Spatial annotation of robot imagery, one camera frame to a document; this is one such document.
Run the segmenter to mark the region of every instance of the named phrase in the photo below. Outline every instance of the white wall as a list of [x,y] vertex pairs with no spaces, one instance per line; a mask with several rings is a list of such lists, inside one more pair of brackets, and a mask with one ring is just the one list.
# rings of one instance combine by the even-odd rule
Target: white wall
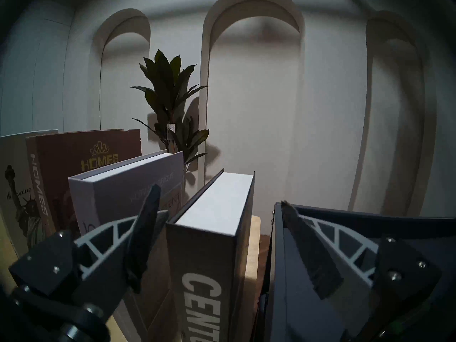
[[211,49],[206,181],[222,168],[256,172],[253,215],[263,234],[284,199],[299,61],[299,32],[271,17],[234,23]]
[[[167,57],[181,55],[182,65],[201,61],[203,23],[208,10],[217,0],[92,0],[77,10],[70,31],[64,79],[65,130],[97,128],[99,101],[92,91],[93,71],[89,68],[93,37],[97,29],[116,12],[131,8],[140,10],[151,25],[151,54],[160,48]],[[359,14],[350,0],[296,0],[310,2],[314,10]],[[199,83],[199,66],[189,84]],[[196,172],[187,179],[187,192],[196,191]]]
[[2,47],[1,134],[63,131],[63,70],[73,11],[34,1]]

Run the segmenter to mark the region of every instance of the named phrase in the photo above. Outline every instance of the book spine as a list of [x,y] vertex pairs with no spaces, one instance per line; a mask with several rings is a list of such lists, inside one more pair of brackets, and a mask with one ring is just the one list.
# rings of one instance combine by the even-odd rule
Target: book spine
[[27,146],[27,154],[29,161],[30,177],[32,179],[33,191],[37,199],[38,211],[40,212],[41,220],[44,224],[46,235],[50,236],[55,233],[55,225],[52,220],[51,210],[49,203],[46,199],[44,191],[43,177],[41,175],[40,162],[37,152],[37,139],[36,137],[27,137],[25,140]]
[[234,238],[177,225],[166,237],[182,342],[228,342]]

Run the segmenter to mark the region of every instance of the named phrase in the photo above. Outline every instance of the screw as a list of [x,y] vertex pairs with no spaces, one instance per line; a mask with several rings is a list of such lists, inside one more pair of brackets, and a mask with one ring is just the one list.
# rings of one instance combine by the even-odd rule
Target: screw
[[103,310],[101,310],[98,306],[86,303],[82,306],[83,309],[91,312],[92,314],[98,316],[98,317],[103,317]]
[[389,279],[391,279],[391,280],[401,280],[402,279],[402,275],[396,271],[388,271],[388,276],[389,276]]

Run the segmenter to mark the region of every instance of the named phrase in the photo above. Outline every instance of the arch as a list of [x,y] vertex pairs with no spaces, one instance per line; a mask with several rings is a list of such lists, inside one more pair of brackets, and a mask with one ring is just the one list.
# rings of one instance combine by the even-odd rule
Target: arch
[[89,53],[89,71],[88,71],[88,125],[89,129],[100,129],[100,73],[101,58],[104,46],[106,45],[112,32],[118,25],[133,17],[146,17],[144,13],[135,8],[126,8],[120,10],[107,18],[97,29]]
[[[267,12],[258,11],[256,9],[243,9],[242,4],[248,1],[264,1],[270,9]],[[238,6],[240,14],[235,18],[227,17],[221,19],[222,15],[234,6]],[[207,85],[209,79],[209,58],[210,51],[213,42],[217,39],[218,35],[223,32],[224,29],[228,28],[234,22],[259,16],[259,15],[270,15],[274,18],[278,18],[287,23],[290,23],[302,37],[304,36],[304,19],[298,7],[292,0],[218,0],[209,10],[203,24],[203,41],[201,46],[201,73],[200,73],[200,85]],[[202,89],[199,95],[199,128],[206,128],[206,116],[208,108],[208,89]],[[206,149],[206,142],[203,142],[198,149],[199,153],[203,153]],[[205,173],[205,156],[198,159],[198,180],[197,187],[201,189],[204,186],[204,173]]]
[[[120,23],[108,37],[101,58],[101,129],[135,129],[138,123],[132,117],[152,116],[144,95],[130,88],[148,83],[138,63],[149,57],[150,36],[148,19],[135,16]],[[158,140],[151,141],[151,132],[142,127],[139,130],[142,154],[158,151]]]
[[[389,11],[379,11],[369,17],[369,21],[372,20],[385,21],[389,24],[393,24],[399,30],[401,30],[404,35],[400,39],[407,41],[416,49],[418,57],[421,60],[422,64],[424,82],[423,133],[421,138],[421,147],[419,150],[419,161],[418,168],[416,170],[416,178],[405,213],[407,216],[419,216],[427,189],[427,183],[431,173],[436,137],[436,88],[431,67],[430,54],[427,46],[420,39],[413,26],[411,26],[399,15]],[[369,89],[366,96],[366,114],[364,119],[360,154],[358,158],[353,190],[348,205],[349,211],[352,211],[355,205],[355,200],[361,179],[362,167],[365,160],[367,135],[369,131],[371,113],[370,100],[368,99],[370,99]]]

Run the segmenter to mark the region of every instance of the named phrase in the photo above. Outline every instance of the book cover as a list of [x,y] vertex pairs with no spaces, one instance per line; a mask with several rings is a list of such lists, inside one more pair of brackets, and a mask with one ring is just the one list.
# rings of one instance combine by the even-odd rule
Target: book cover
[[138,129],[65,132],[26,138],[38,209],[47,235],[70,230],[80,236],[68,178],[141,155]]
[[18,257],[45,238],[30,179],[25,138],[57,132],[53,129],[0,137],[0,216]]
[[222,170],[166,226],[182,342],[234,339],[254,179]]
[[[174,216],[182,206],[183,170],[182,152],[160,151],[70,177],[68,181],[81,234],[104,223],[138,215],[154,184],[161,189],[160,210],[167,209]],[[127,293],[114,313],[127,339],[133,338],[135,333],[143,341],[175,333],[176,328],[169,328],[172,326],[170,320],[175,321],[169,291],[170,268],[166,230],[163,229],[149,255],[141,280],[141,293]],[[163,311],[171,311],[166,324],[160,318]]]

